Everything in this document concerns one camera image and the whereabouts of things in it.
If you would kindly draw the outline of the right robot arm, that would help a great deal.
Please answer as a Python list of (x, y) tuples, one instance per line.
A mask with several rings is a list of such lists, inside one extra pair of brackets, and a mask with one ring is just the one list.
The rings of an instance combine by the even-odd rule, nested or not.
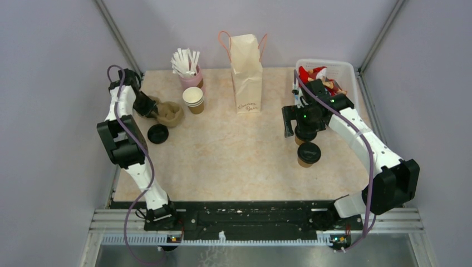
[(313, 217), (316, 229), (341, 229), (349, 217), (381, 215), (415, 197), (419, 164), (390, 150), (346, 95), (331, 95), (320, 79), (307, 83), (296, 79), (292, 93), (294, 105), (282, 107), (282, 115), (285, 137), (294, 136), (298, 145), (298, 163), (310, 167), (321, 159), (321, 149), (313, 141), (329, 128), (349, 145), (368, 172), (363, 190), (332, 201), (326, 211)]

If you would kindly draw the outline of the brown paper coffee cup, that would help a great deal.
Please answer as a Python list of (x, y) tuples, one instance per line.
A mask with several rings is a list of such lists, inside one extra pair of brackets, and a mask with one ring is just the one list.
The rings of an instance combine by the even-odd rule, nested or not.
[(300, 139), (298, 136), (295, 136), (294, 139), (295, 139), (296, 144), (299, 145), (299, 146), (306, 142), (303, 139)]

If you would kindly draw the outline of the black cup lid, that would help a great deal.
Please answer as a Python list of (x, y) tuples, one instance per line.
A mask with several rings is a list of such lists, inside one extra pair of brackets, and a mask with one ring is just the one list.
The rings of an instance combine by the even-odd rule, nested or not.
[(314, 164), (321, 159), (321, 149), (312, 142), (304, 142), (299, 145), (297, 156), (306, 164)]
[(306, 132), (301, 131), (298, 126), (294, 129), (294, 135), (298, 136), (300, 139), (303, 139), (306, 142), (311, 142), (317, 137), (317, 132)]

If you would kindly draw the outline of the brown pulp cup carrier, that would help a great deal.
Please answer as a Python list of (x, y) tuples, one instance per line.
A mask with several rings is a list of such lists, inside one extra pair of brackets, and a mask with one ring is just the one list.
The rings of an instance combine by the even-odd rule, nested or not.
[(156, 105), (151, 116), (157, 120), (158, 123), (175, 128), (184, 120), (184, 110), (176, 102), (161, 101), (158, 97), (149, 96), (151, 100), (155, 101)]

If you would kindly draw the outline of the cream paper takeout bag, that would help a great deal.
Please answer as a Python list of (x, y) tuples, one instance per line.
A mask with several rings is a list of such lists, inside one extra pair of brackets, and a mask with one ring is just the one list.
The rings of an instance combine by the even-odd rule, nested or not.
[(254, 34), (231, 36), (226, 31), (220, 31), (218, 41), (230, 60), (236, 113), (260, 112), (263, 87), (262, 57), (267, 35), (258, 41)]

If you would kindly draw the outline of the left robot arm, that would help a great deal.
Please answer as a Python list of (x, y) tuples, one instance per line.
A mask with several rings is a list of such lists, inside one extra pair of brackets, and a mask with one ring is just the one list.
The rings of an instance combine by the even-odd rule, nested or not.
[(138, 73), (116, 68), (119, 78), (110, 83), (109, 112), (97, 124), (97, 132), (110, 161), (126, 171), (140, 189), (140, 197), (146, 202), (146, 219), (171, 230), (178, 224), (179, 216), (168, 194), (155, 181), (147, 143), (134, 119), (135, 113), (153, 117), (158, 112), (157, 104), (141, 91)]

